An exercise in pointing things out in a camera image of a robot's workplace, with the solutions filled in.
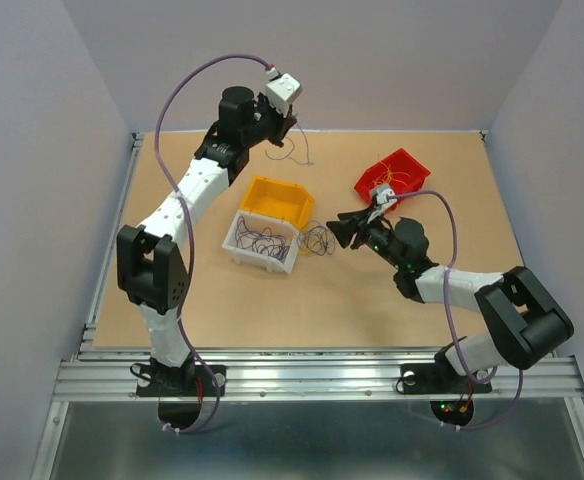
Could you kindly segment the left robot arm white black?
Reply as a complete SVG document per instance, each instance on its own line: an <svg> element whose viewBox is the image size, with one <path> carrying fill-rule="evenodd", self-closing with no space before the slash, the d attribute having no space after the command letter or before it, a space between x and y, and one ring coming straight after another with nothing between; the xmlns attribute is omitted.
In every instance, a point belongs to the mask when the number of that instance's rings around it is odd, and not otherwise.
<svg viewBox="0 0 584 480"><path fill-rule="evenodd" d="M149 363L132 370L143 387L182 394L193 386L194 355L180 320L193 262L181 250L192 247L194 227L247 165L250 149L263 141L281 145L296 122L292 105L301 91L289 75L268 82L259 94L226 88L218 118L175 190L139 225L119 230L118 287L140 308L151 339Z"/></svg>

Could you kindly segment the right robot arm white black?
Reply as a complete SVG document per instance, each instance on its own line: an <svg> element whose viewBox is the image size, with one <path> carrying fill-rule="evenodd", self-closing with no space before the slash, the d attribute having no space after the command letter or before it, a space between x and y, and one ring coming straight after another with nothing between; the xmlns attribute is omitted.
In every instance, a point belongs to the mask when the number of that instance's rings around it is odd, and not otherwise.
<svg viewBox="0 0 584 480"><path fill-rule="evenodd" d="M369 209L340 213L327 227L341 247L366 246L387 261L405 298L482 316L486 332L464 338L453 333L451 345L436 354L432 378L444 390L503 365L527 370L574 334L571 319L527 267L505 273L447 268L428 257L421 223L402 218L391 224Z"/></svg>

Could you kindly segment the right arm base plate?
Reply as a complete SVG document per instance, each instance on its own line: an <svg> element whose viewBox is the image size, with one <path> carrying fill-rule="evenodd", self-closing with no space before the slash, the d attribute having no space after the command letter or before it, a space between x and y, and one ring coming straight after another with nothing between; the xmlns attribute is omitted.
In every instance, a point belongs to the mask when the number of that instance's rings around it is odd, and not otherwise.
<svg viewBox="0 0 584 480"><path fill-rule="evenodd" d="M492 385L473 384L452 367L440 363L408 363L400 366L400 376L395 389L404 395L452 395L468 392L487 394Z"/></svg>

